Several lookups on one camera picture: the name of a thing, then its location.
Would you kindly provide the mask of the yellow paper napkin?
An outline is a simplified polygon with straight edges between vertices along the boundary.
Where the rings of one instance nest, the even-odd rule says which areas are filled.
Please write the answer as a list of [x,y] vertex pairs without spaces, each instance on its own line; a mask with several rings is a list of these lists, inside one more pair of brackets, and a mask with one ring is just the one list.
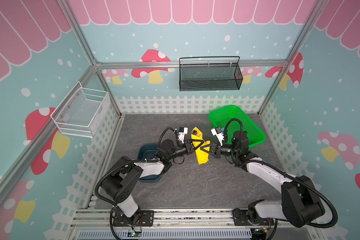
[[198,160],[198,164],[202,165],[209,161],[209,154],[205,151],[209,150],[209,147],[202,149],[203,146],[210,144],[210,141],[205,141],[203,138],[203,133],[197,128],[194,127],[191,132],[191,139],[193,140],[193,146],[196,148],[195,153]]

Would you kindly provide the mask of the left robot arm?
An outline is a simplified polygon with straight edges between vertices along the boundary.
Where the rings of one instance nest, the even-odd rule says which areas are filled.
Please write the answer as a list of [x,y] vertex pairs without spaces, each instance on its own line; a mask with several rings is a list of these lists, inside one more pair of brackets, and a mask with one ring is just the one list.
[[157,151],[151,158],[132,160],[121,157],[97,182],[94,194],[99,200],[120,210],[124,217],[133,219],[140,215],[132,191],[141,178],[161,176],[172,166],[171,160],[194,153],[205,141],[190,139],[174,144],[172,140],[159,138]]

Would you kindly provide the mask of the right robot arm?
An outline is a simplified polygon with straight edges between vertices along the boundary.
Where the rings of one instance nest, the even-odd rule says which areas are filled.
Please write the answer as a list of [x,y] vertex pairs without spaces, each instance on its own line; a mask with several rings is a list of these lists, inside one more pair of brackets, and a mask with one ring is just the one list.
[[246,132],[235,132],[231,144],[204,144],[199,150],[215,158],[230,156],[235,167],[259,177],[281,194],[279,201],[249,204],[247,217],[251,224],[257,225],[262,219],[288,222],[297,228],[308,225],[327,229],[337,224],[336,208],[312,180],[305,175],[290,175],[252,153]]

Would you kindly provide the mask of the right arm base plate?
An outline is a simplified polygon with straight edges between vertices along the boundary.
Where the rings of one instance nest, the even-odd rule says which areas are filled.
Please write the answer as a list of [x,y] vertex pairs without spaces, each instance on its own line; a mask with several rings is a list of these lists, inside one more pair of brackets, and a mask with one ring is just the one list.
[[248,214],[248,210],[234,209],[232,215],[235,226],[263,226],[269,228],[275,225],[273,219],[262,219],[252,212]]

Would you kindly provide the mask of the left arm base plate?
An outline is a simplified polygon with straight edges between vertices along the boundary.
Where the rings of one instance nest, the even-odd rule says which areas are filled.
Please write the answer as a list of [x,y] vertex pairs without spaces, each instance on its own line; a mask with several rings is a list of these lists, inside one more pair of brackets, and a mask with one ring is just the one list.
[[113,215],[113,227],[152,227],[154,221],[154,211],[137,211],[132,217],[116,213]]

